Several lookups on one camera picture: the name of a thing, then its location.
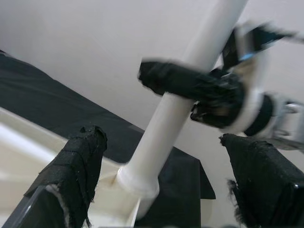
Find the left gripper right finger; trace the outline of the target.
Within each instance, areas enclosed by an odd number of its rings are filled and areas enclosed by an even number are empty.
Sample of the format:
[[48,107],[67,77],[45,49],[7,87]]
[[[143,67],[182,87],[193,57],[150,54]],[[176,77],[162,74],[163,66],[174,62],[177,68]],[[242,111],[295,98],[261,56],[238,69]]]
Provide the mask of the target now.
[[224,134],[220,143],[235,176],[228,186],[237,221],[248,228],[302,228],[304,173],[268,142]]

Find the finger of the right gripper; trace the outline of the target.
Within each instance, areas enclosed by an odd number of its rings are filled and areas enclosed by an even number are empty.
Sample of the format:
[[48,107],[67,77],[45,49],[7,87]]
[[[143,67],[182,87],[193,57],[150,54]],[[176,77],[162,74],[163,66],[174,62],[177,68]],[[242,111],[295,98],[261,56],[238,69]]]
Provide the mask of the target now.
[[138,79],[158,95],[168,92],[192,100],[240,100],[240,80],[220,68],[198,71],[175,63],[143,61]]

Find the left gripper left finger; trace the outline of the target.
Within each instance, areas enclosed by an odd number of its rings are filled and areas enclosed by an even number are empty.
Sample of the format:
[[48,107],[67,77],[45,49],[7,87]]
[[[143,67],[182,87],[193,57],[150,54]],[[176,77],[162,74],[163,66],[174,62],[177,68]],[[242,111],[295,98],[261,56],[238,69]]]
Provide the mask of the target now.
[[90,226],[107,137],[96,126],[82,127],[38,174],[5,221],[6,228],[81,228]]

